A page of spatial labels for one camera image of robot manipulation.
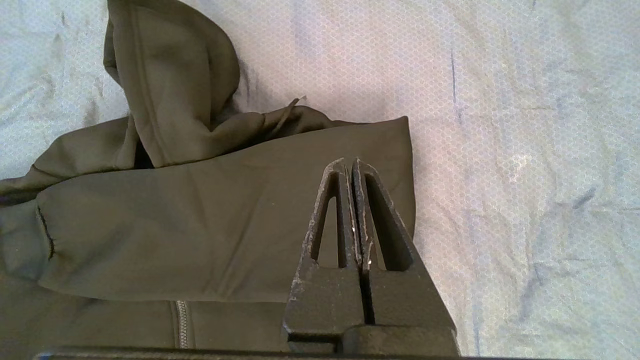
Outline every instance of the white fabric backdrop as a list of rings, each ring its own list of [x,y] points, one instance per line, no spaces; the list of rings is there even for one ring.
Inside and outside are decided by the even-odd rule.
[[[185,0],[234,100],[410,117],[415,242],[464,354],[640,357],[640,2]],[[0,177],[120,117],[104,0],[0,3]]]

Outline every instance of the zipper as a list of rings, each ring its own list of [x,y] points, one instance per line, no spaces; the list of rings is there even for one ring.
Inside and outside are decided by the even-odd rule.
[[[178,347],[189,348],[189,314],[187,302],[178,300],[175,302],[178,314]]]

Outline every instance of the hoodie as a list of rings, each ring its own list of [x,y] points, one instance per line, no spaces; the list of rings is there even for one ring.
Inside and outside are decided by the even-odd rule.
[[[324,167],[376,167],[413,234],[405,117],[292,102],[234,113],[228,36],[177,0],[109,0],[104,64],[129,116],[0,181],[0,358],[52,347],[287,351],[282,315]],[[331,256],[337,235],[323,234]]]

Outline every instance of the seam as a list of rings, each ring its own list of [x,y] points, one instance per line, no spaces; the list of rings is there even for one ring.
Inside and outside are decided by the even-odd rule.
[[[167,304],[169,305],[169,311],[171,312],[171,327],[173,330],[173,347],[174,348],[180,348],[179,344],[180,344],[180,335],[179,335],[179,330],[178,330],[178,322],[179,317],[178,317],[178,307],[175,303],[175,301],[172,300],[167,300]]]
[[[51,260],[51,258],[53,258],[53,255],[55,255],[56,253],[56,248],[55,245],[53,243],[53,238],[51,238],[51,234],[49,234],[49,228],[47,227],[47,221],[45,220],[43,214],[42,214],[42,210],[40,209],[40,206],[36,207],[36,210],[38,211],[38,216],[40,217],[40,221],[42,222],[42,227],[44,228],[44,234],[47,237],[47,240],[49,240],[49,255],[47,256],[47,260]]]
[[[140,29],[138,26],[138,8],[139,6],[134,6],[129,4],[129,14],[130,14],[130,22],[131,22],[131,32],[133,33],[133,42],[134,42],[134,54],[136,57],[136,67],[138,68],[138,81],[140,82],[140,92],[143,98],[143,102],[145,103],[145,109],[147,111],[148,124],[146,126],[151,127],[151,131],[154,135],[155,147],[159,149],[160,155],[163,157],[163,164],[166,165],[167,162],[170,162],[165,151],[163,140],[161,137],[158,137],[158,131],[156,129],[156,111],[153,106],[153,100],[149,96],[149,84],[147,82],[147,73],[145,62],[143,56],[141,55],[141,41],[140,41]]]

